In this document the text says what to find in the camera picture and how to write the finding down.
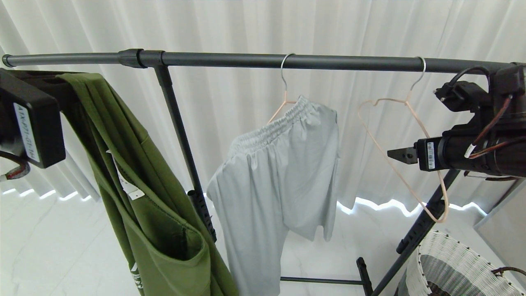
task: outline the white woven basket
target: white woven basket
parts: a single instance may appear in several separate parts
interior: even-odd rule
[[[522,296],[491,263],[439,231],[430,232],[408,260],[398,296],[427,296],[434,283],[451,296]]]

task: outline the hanger hook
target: hanger hook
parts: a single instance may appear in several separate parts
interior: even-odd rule
[[[423,58],[423,57],[421,57],[421,56],[416,56],[416,57],[422,60],[422,63],[424,64],[424,69],[422,70],[422,74],[420,75],[420,77],[418,78],[418,80],[416,80],[416,81],[413,83],[413,85],[411,85],[411,89],[410,89],[410,91],[412,91],[412,90],[413,90],[413,87],[414,87],[417,83],[419,83],[420,80],[422,80],[422,77],[424,77],[424,74],[426,73],[426,67],[427,67],[427,65],[426,65],[426,59]]]
[[[287,91],[287,82],[285,81],[285,77],[283,77],[283,64],[285,64],[285,60],[293,55],[295,53],[289,53],[288,55],[286,55],[284,58],[283,58],[283,61],[281,62],[281,79],[283,80],[283,83],[285,84],[285,91]]]

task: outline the clothes rack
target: clothes rack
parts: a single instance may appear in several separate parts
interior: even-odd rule
[[[202,66],[202,67],[248,67],[248,68],[280,68],[284,55],[279,54],[231,54],[231,53],[185,53],[150,51],[131,48],[117,53],[69,53],[69,54],[36,54],[9,55],[2,57],[2,62],[8,67],[25,65],[66,65],[66,64],[121,64],[133,68],[152,67],[155,70],[159,85],[168,106],[171,120],[177,133],[179,144],[185,157],[186,165],[194,189],[188,194],[193,200],[196,211],[207,225],[214,240],[215,230],[212,226],[208,209],[199,181],[199,175],[192,156],[188,137],[181,119],[179,107],[172,86],[169,66]],[[508,63],[483,62],[469,60],[449,60],[426,58],[426,72],[458,73],[463,69],[484,66],[490,71],[508,67]],[[318,69],[318,70],[358,70],[358,71],[397,71],[421,72],[422,61],[418,57],[371,57],[371,56],[327,56],[327,55],[293,55],[288,57],[284,68]],[[449,170],[444,183],[446,188],[453,183],[459,171]],[[442,190],[437,187],[426,206],[438,219],[444,212]],[[422,211],[396,251],[398,259],[385,274],[376,289],[373,290],[367,266],[362,257],[358,258],[357,266],[360,280],[333,280],[314,278],[281,277],[282,281],[333,283],[361,285],[366,296],[378,296],[395,274],[401,269],[409,256],[433,227],[434,222]]]

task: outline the barcode sticker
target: barcode sticker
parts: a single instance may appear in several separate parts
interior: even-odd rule
[[[434,143],[428,142],[428,169],[434,170]]]

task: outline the green sweatshirt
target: green sweatshirt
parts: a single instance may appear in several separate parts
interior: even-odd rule
[[[183,187],[147,131],[99,74],[62,74],[80,103],[63,110],[88,154],[141,295],[238,295]]]

